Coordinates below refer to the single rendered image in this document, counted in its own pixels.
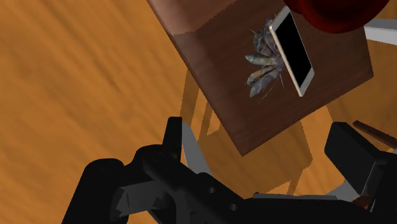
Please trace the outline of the white grey bar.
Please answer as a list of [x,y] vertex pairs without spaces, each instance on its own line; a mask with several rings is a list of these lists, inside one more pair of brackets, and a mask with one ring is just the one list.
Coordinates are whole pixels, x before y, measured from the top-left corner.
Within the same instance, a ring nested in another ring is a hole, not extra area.
[[374,18],[364,29],[368,40],[397,46],[397,20]]

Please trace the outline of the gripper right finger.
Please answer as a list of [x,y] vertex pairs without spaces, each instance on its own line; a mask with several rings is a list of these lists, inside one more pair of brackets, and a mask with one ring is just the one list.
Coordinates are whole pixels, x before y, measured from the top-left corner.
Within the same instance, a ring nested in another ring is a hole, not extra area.
[[324,152],[379,224],[397,224],[397,154],[378,150],[346,122],[332,123]]

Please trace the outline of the grey blue crab figure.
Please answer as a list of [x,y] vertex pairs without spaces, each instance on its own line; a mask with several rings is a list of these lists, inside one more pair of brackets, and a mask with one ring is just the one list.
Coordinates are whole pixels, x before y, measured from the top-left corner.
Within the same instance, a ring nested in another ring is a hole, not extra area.
[[284,87],[282,80],[284,61],[270,31],[270,25],[273,21],[274,18],[268,18],[263,28],[258,31],[251,30],[254,34],[253,46],[256,52],[245,55],[245,59],[253,65],[260,66],[260,68],[247,78],[246,85],[250,87],[250,98],[263,93],[269,85],[272,85],[262,97],[262,99],[265,98],[273,89],[276,80],[280,80],[282,87]]

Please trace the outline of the brown wooden table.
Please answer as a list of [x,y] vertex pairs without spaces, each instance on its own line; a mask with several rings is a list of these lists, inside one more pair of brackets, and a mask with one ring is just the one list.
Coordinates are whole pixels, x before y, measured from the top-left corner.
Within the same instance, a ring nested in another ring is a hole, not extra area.
[[249,96],[253,33],[283,0],[147,0],[241,155],[373,77],[363,29],[329,34],[294,14],[314,78],[299,96],[287,71]]

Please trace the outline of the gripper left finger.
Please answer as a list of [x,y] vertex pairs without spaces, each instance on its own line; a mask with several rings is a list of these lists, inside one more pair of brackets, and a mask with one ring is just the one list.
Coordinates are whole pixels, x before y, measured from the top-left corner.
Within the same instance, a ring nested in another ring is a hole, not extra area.
[[182,119],[170,117],[162,144],[138,149],[128,165],[115,158],[90,162],[61,224],[126,224],[142,211],[158,224],[243,223],[244,199],[183,165],[182,139]]

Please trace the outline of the dark red round thing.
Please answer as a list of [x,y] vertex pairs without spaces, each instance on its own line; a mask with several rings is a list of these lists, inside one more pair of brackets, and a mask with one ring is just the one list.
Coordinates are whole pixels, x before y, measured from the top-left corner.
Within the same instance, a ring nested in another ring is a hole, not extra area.
[[363,27],[390,0],[283,0],[291,11],[302,15],[316,29],[344,33]]

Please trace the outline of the dark brown wooden bar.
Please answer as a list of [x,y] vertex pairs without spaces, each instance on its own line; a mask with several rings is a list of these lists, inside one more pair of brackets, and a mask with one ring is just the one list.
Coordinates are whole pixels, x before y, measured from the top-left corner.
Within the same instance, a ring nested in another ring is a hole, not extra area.
[[390,148],[397,149],[397,138],[390,136],[389,134],[386,134],[376,128],[373,128],[359,120],[354,121],[352,124],[357,129],[372,136],[373,138],[384,143],[385,145],[389,146]]

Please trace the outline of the white phone with black screen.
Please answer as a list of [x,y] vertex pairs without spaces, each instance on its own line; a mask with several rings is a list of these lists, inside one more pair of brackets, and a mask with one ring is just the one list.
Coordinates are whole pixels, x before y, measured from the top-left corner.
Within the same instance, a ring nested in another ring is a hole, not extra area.
[[303,97],[314,77],[314,69],[288,6],[268,26],[293,84]]

